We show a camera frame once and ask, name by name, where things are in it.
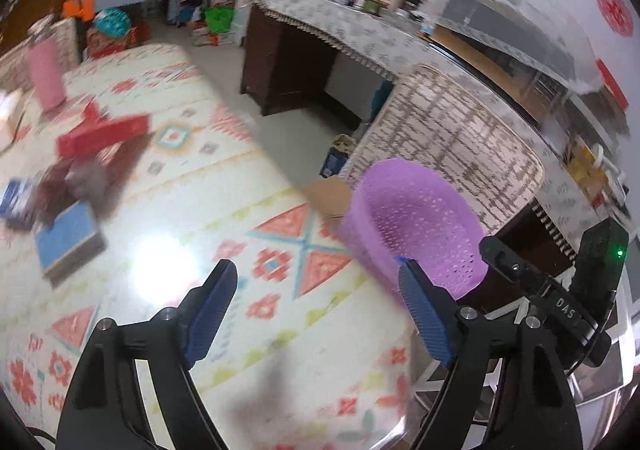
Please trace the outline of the dark red snack bag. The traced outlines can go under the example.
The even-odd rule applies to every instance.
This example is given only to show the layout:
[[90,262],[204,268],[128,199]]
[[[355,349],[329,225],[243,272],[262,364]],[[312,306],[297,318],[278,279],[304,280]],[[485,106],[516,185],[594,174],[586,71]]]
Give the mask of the dark red snack bag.
[[89,203],[99,211],[106,204],[107,187],[106,167],[96,159],[58,161],[38,179],[36,218],[52,225],[76,202]]

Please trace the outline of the blue medicine box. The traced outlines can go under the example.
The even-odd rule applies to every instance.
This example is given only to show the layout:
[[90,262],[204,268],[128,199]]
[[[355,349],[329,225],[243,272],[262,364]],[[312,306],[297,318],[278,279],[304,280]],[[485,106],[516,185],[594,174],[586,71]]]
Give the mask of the blue medicine box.
[[12,229],[29,231],[36,218],[37,185],[30,178],[11,178],[1,198],[0,214]]

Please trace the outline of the red wrapper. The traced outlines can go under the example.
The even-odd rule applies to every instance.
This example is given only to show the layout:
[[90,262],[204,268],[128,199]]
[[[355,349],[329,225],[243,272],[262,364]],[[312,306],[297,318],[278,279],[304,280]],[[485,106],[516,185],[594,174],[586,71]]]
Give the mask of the red wrapper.
[[91,99],[85,108],[82,109],[81,117],[81,125],[97,125],[108,119],[108,111],[100,106],[96,99]]

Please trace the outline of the purple trash basket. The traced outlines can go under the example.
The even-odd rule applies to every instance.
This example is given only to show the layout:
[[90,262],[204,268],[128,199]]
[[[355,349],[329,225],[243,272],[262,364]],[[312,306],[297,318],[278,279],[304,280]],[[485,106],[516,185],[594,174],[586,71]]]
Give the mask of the purple trash basket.
[[337,233],[358,263],[401,301],[402,262],[414,259],[454,299],[486,276],[480,257],[484,230],[465,199],[437,172],[387,159],[363,173]]

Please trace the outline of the cardboard box under basket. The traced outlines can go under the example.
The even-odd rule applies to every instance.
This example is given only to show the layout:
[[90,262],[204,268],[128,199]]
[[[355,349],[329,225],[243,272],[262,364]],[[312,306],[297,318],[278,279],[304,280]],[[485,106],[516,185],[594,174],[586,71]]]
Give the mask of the cardboard box under basket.
[[352,202],[352,189],[336,175],[307,185],[303,195],[332,227],[340,225]]

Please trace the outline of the mesh food cover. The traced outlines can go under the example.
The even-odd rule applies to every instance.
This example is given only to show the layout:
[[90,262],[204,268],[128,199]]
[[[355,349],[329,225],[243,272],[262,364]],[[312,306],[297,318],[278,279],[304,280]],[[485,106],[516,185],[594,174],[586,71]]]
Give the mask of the mesh food cover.
[[552,0],[427,0],[426,20],[503,52],[576,94],[603,86],[582,25]]

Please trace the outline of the white tissue box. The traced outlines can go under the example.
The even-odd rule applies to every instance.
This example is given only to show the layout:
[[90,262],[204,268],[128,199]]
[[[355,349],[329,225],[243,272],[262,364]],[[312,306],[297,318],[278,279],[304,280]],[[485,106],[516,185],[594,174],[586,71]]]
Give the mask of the white tissue box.
[[25,106],[23,90],[8,93],[1,91],[0,97],[0,151],[6,151],[14,142]]

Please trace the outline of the pink thermos bottle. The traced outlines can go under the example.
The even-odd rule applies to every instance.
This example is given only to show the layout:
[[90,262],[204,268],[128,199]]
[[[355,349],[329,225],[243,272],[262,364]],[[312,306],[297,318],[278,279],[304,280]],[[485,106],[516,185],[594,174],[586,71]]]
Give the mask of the pink thermos bottle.
[[30,45],[28,62],[32,85],[42,110],[52,111],[61,106],[66,99],[66,88],[52,36]]

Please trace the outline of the green bag on floor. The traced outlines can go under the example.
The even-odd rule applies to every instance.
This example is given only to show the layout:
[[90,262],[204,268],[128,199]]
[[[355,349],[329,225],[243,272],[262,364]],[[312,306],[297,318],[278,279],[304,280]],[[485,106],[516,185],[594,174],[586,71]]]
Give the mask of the green bag on floor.
[[204,20],[211,34],[229,32],[233,16],[234,8],[232,6],[214,6],[204,10]]

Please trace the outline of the sideboard with floral cloth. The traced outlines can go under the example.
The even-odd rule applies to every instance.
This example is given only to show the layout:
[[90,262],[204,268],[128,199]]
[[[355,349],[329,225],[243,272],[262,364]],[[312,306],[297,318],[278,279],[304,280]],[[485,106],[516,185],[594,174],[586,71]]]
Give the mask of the sideboard with floral cloth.
[[518,134],[544,165],[536,200],[549,222],[571,245],[598,222],[561,157],[539,132],[533,118],[501,88],[448,48],[410,36],[382,19],[330,0],[252,0],[269,17],[329,43],[380,76],[395,80],[416,64],[427,64],[452,77]]

